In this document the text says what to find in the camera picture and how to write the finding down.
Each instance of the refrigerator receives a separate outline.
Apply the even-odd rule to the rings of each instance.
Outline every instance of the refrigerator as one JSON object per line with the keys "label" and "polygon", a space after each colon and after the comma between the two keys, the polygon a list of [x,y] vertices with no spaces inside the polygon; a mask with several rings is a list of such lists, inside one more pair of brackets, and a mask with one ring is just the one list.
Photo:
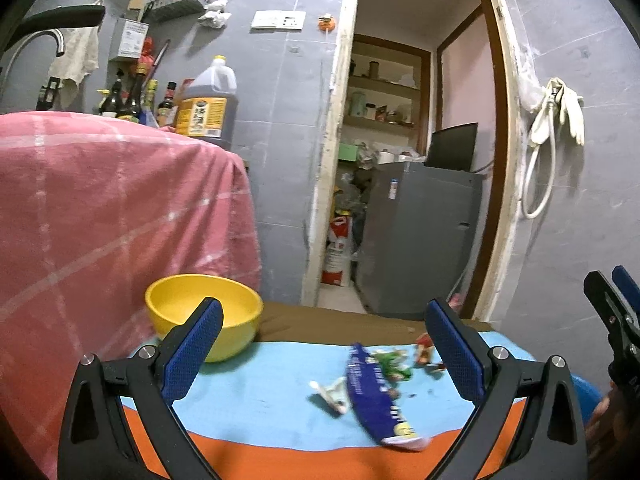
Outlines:
{"label": "refrigerator", "polygon": [[465,270],[482,176],[420,162],[378,166],[358,250],[356,288],[374,314],[423,319]]}

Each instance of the person's hand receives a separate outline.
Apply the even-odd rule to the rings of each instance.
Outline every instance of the person's hand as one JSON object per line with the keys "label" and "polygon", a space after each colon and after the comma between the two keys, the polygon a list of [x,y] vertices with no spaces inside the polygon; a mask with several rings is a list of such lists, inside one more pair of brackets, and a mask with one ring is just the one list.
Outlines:
{"label": "person's hand", "polygon": [[614,383],[611,388],[584,428],[590,479],[622,478],[619,471],[638,460],[640,424],[629,424],[625,397]]}

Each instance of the blue plastic wrapper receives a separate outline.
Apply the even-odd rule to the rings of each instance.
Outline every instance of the blue plastic wrapper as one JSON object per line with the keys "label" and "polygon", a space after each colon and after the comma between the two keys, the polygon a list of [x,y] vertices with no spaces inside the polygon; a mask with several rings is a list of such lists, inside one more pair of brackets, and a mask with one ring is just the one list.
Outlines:
{"label": "blue plastic wrapper", "polygon": [[413,451],[421,451],[427,446],[429,439],[418,436],[404,420],[388,394],[378,362],[360,343],[351,347],[346,375],[353,410],[377,442]]}

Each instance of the yellow bowl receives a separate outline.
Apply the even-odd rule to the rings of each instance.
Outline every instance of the yellow bowl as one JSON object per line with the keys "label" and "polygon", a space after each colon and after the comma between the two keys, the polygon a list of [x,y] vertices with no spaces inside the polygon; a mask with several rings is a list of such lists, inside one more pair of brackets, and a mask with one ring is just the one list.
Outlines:
{"label": "yellow bowl", "polygon": [[204,359],[213,363],[240,353],[254,339],[263,307],[254,290],[219,276],[176,274],[149,285],[145,301],[156,332],[164,338],[174,326],[187,321],[207,296],[216,298],[224,313],[220,335]]}

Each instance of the tiled floor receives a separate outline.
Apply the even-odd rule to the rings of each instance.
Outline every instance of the tiled floor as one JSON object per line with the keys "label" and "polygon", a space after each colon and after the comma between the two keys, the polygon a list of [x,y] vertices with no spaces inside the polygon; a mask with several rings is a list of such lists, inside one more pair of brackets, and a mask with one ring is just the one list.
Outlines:
{"label": "tiled floor", "polygon": [[318,306],[341,310],[343,312],[357,312],[366,314],[364,307],[360,303],[360,298],[353,287],[350,286],[320,284],[320,294],[318,296]]}

